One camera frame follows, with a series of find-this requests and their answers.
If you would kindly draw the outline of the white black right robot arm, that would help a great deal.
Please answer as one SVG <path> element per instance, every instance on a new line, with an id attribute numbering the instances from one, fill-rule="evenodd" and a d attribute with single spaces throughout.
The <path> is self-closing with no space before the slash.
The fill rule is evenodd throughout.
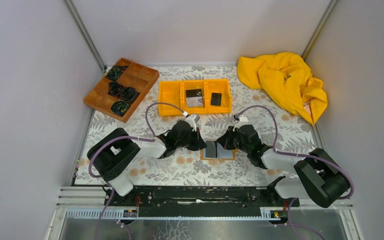
<path id="1" fill-rule="evenodd" d="M 292 177 L 281 177 L 269 186 L 267 201 L 273 206 L 286 199 L 308 199 L 322 208 L 328 208 L 338 199 L 354 192 L 350 177 L 322 148 L 307 154 L 285 152 L 264 144 L 255 128 L 245 124 L 239 128 L 230 126 L 216 140 L 226 150 L 240 150 L 258 168 L 282 170 Z"/>

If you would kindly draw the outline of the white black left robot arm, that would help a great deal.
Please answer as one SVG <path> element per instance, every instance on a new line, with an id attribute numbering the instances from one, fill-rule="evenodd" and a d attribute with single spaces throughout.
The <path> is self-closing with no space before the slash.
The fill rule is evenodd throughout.
<path id="1" fill-rule="evenodd" d="M 124 170 L 134 159 L 165 159 L 177 149 L 200 151 L 206 147 L 199 128 L 186 120 L 177 121 L 170 130 L 153 138 L 132 136 L 119 127 L 88 151 L 88 172 L 109 184 L 116 192 L 116 199 L 128 206 L 134 202 L 135 192 Z"/>

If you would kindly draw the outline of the dark card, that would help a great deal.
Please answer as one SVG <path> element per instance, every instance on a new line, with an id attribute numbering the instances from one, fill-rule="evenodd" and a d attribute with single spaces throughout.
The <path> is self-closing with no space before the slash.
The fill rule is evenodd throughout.
<path id="1" fill-rule="evenodd" d="M 212 92 L 210 98 L 210 105 L 220 107 L 222 105 L 222 94 L 218 92 Z"/>
<path id="2" fill-rule="evenodd" d="M 217 142 L 214 140 L 206 140 L 205 157 L 207 159 L 216 159 L 218 157 Z"/>

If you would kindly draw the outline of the yellow leather card holder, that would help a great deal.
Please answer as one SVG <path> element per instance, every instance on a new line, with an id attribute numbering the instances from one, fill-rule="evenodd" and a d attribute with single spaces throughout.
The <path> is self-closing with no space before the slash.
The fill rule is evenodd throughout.
<path id="1" fill-rule="evenodd" d="M 217 158 L 206 158 L 205 157 L 205 148 L 200 151 L 200 159 L 201 160 L 228 160 L 233 161 L 236 159 L 237 150 L 226 150 L 217 143 Z"/>

